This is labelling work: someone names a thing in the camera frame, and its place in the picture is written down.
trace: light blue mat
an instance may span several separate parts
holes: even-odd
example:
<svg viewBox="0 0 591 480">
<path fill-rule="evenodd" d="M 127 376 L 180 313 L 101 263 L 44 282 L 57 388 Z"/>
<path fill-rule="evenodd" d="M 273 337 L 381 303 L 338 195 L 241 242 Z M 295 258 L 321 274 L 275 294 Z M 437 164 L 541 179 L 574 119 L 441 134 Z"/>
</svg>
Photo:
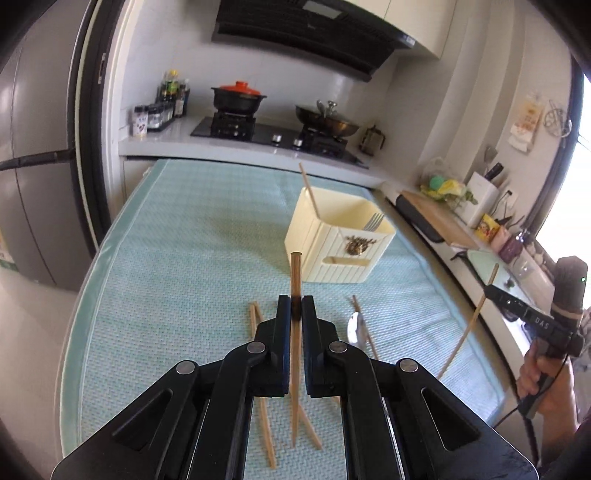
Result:
<svg viewBox="0 0 591 480">
<path fill-rule="evenodd" d="M 311 183 L 371 198 L 361 187 L 314 177 Z M 155 165 L 104 241 L 80 297 L 61 391 L 65 453 L 179 360 L 206 364 L 249 341 L 250 301 L 274 316 L 277 297 L 289 293 L 284 238 L 301 188 L 299 174 L 266 168 L 193 160 Z M 348 297 L 357 295 L 381 360 L 409 356 L 432 373 L 465 327 L 400 233 L 366 283 L 305 283 L 303 293 L 314 296 L 318 315 L 334 322 L 342 339 L 352 311 Z M 503 400 L 474 339 L 444 383 L 485 420 Z M 336 404 L 303 393 L 301 400 L 324 450 L 315 450 L 303 430 L 290 448 L 288 399 L 270 399 L 278 469 L 267 467 L 253 418 L 245 478 L 346 477 Z"/>
</svg>

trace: floor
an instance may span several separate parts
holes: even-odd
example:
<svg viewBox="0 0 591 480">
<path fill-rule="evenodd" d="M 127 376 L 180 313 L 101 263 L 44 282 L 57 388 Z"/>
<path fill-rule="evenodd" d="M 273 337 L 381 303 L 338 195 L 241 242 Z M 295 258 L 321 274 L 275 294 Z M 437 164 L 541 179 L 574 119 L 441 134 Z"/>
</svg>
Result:
<svg viewBox="0 0 591 480">
<path fill-rule="evenodd" d="M 75 293 L 0 268 L 0 442 L 46 479 L 59 454 L 54 396 L 75 301 Z"/>
</svg>

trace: chopstick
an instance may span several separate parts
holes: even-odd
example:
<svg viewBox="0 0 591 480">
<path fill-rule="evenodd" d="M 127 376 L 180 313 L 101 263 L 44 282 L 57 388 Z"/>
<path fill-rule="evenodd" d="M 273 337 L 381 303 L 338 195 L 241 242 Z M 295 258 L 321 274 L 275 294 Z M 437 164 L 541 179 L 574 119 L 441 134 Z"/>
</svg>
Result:
<svg viewBox="0 0 591 480">
<path fill-rule="evenodd" d="M 312 206 L 314 207 L 314 212 L 316 213 L 316 216 L 318 218 L 320 218 L 320 214 L 318 212 L 318 205 L 316 205 L 314 193 L 312 192 L 312 187 L 310 186 L 310 182 L 308 181 L 308 175 L 306 175 L 306 171 L 304 170 L 304 166 L 301 164 L 301 162 L 300 162 L 300 172 L 301 172 L 302 178 L 304 179 L 304 185 L 306 185 L 306 190 L 308 190 L 308 193 L 310 194 L 310 200 L 312 200 Z"/>
<path fill-rule="evenodd" d="M 291 446 L 296 446 L 300 405 L 301 252 L 291 253 Z"/>
<path fill-rule="evenodd" d="M 491 274 L 491 277 L 490 277 L 487 285 L 491 285 L 495 281 L 496 273 L 498 271 L 499 271 L 499 264 L 497 263 L 497 264 L 495 264 L 495 266 L 492 269 L 492 274 Z M 438 380 L 441 380 L 443 374 L 446 372 L 448 367 L 452 364 L 453 359 L 455 358 L 457 353 L 460 351 L 460 348 L 462 347 L 462 345 L 466 341 L 468 334 L 470 333 L 470 331 L 472 330 L 472 328 L 476 324 L 476 319 L 480 315 L 480 311 L 482 310 L 482 307 L 484 306 L 485 300 L 486 300 L 486 295 L 483 293 L 482 297 L 480 297 L 480 301 L 478 302 L 478 305 L 476 306 L 476 310 L 474 310 L 474 313 L 472 314 L 472 318 L 468 322 L 468 325 L 466 326 L 466 329 L 464 330 L 464 333 L 463 333 L 462 337 L 460 338 L 460 341 L 457 343 L 457 345 L 453 349 L 451 355 L 448 357 L 447 361 L 443 365 L 443 368 L 441 369 L 441 371 L 437 375 Z"/>
<path fill-rule="evenodd" d="M 357 302 L 357 297 L 355 295 L 353 295 L 353 308 L 356 312 L 361 313 L 361 305 L 359 305 L 359 302 Z M 368 335 L 369 346 L 371 347 L 371 351 L 374 354 L 374 358 L 376 360 L 379 360 L 378 351 L 376 350 L 376 347 L 374 345 L 374 340 L 371 338 L 371 333 L 369 333 L 367 321 L 365 322 L 365 333 L 367 333 Z"/>
<path fill-rule="evenodd" d="M 255 310 L 255 315 L 258 318 L 258 323 L 263 322 L 265 320 L 265 317 L 263 317 L 262 315 L 262 311 L 261 311 L 261 307 L 258 304 L 258 302 L 255 300 L 251 303 L 251 324 L 253 321 L 253 314 L 252 314 L 252 308 L 254 308 Z M 268 418 L 267 418 L 267 404 L 264 403 L 264 410 L 265 410 L 265 414 L 262 414 L 262 406 L 261 406 L 261 417 L 263 419 L 265 419 L 267 421 L 267 428 L 269 428 L 269 438 L 271 437 L 270 433 L 270 427 L 268 427 Z M 306 414 L 306 411 L 304 410 L 304 407 L 302 407 L 300 404 L 298 404 L 298 418 L 302 421 L 302 423 L 304 424 L 304 428 L 306 429 L 306 433 L 308 434 L 308 436 L 310 437 L 310 439 L 312 440 L 312 443 L 314 443 L 314 446 L 316 448 L 318 448 L 319 450 L 322 450 L 322 442 L 320 441 L 320 438 L 318 437 L 318 435 L 316 434 L 316 431 L 314 430 L 314 427 L 312 426 L 312 422 L 310 421 L 310 419 L 308 418 L 308 415 Z"/>
<path fill-rule="evenodd" d="M 312 443 L 314 443 L 314 446 L 316 448 L 318 448 L 318 450 L 322 450 L 322 442 L 318 438 L 318 435 L 316 435 L 316 431 L 314 430 L 314 427 L 312 426 L 312 423 L 311 423 L 310 419 L 308 418 L 308 415 L 306 415 L 306 412 L 304 411 L 304 407 L 299 405 L 298 412 L 300 414 L 300 420 L 304 424 L 304 428 L 306 429 L 306 433 L 308 434 L 308 437 L 310 437 L 310 439 L 312 440 Z"/>
<path fill-rule="evenodd" d="M 251 303 L 249 305 L 251 314 L 251 332 L 252 338 L 256 335 L 256 308 L 258 303 Z M 271 425 L 269 424 L 269 414 L 267 412 L 267 399 L 264 397 L 257 397 L 259 409 L 261 411 L 261 432 L 265 449 L 267 450 L 267 459 L 269 460 L 269 467 L 273 470 L 277 468 L 277 460 L 275 459 L 275 447 L 273 447 L 273 439 L 271 434 Z"/>
</svg>

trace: cutting board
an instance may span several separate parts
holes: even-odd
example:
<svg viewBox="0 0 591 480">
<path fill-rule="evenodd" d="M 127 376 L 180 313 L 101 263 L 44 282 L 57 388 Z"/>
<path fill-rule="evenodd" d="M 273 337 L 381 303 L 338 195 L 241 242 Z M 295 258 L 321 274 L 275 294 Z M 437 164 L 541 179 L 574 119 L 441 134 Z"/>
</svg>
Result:
<svg viewBox="0 0 591 480">
<path fill-rule="evenodd" d="M 402 192 L 427 222 L 443 237 L 451 247 L 478 250 L 477 243 L 458 225 L 457 220 L 443 205 L 419 193 Z"/>
</svg>

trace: metal pin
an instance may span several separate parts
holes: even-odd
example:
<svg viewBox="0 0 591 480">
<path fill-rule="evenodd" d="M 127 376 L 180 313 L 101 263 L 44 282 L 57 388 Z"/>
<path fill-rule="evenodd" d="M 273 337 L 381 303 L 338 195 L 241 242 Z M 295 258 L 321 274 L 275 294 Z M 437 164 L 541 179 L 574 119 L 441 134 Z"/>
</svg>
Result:
<svg viewBox="0 0 591 480">
<path fill-rule="evenodd" d="M 418 370 L 418 365 L 414 360 L 411 360 L 410 358 L 405 358 L 400 362 L 400 369 L 403 372 L 411 374 Z"/>
<path fill-rule="evenodd" d="M 191 360 L 183 360 L 177 364 L 177 373 L 181 375 L 192 374 L 195 371 L 195 364 Z"/>
<path fill-rule="evenodd" d="M 329 349 L 334 353 L 343 353 L 347 351 L 347 344 L 345 342 L 335 341 L 331 342 Z"/>
<path fill-rule="evenodd" d="M 246 347 L 248 353 L 263 353 L 265 351 L 265 344 L 263 342 L 251 342 Z"/>
</svg>

